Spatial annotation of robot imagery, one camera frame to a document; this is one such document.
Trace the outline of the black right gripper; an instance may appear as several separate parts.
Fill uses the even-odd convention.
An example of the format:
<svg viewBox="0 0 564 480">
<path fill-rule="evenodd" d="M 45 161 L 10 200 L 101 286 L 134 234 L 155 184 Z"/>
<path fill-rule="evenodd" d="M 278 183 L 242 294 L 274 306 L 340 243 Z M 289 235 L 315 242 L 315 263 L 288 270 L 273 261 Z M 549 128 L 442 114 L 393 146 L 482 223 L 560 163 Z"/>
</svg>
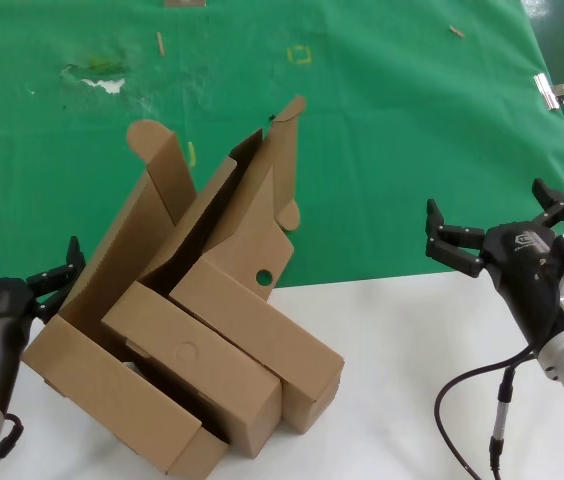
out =
<svg viewBox="0 0 564 480">
<path fill-rule="evenodd" d="M 472 278 L 485 261 L 527 342 L 544 345 L 558 332 L 558 279 L 549 258 L 556 234 L 550 228 L 564 222 L 564 194 L 541 178 L 533 181 L 532 194 L 543 209 L 533 222 L 502 224 L 487 232 L 447 224 L 435 200 L 428 199 L 425 254 Z M 470 250 L 481 251 L 481 257 Z"/>
</svg>

